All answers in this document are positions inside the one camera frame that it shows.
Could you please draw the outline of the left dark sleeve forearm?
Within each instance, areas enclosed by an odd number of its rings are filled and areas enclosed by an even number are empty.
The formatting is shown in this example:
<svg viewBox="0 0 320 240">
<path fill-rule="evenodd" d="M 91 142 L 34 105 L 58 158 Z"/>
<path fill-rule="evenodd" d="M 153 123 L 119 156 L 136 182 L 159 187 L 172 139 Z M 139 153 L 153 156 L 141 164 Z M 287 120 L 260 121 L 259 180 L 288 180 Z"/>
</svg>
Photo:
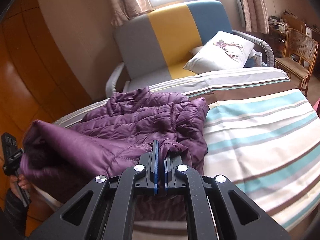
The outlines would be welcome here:
<svg viewBox="0 0 320 240">
<path fill-rule="evenodd" d="M 28 209 L 29 207 L 25 207 L 20 198 L 18 198 L 11 189 L 7 190 L 4 215 L 22 239 L 26 239 L 25 230 Z"/>
</svg>

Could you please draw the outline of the person's left hand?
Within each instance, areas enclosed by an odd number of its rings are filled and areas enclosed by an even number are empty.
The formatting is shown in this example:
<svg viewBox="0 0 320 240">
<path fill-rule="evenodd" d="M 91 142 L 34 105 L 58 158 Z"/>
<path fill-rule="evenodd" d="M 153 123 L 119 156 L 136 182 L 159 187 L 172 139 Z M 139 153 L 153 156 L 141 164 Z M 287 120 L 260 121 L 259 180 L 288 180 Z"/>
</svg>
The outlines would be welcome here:
<svg viewBox="0 0 320 240">
<path fill-rule="evenodd" d="M 21 189 L 26 191 L 29 191 L 31 188 L 31 184 L 23 174 L 20 174 L 18 177 L 11 175 L 9 177 L 9 183 L 10 183 L 11 191 L 18 199 L 21 199 L 21 197 L 16 185 L 18 185 Z"/>
</svg>

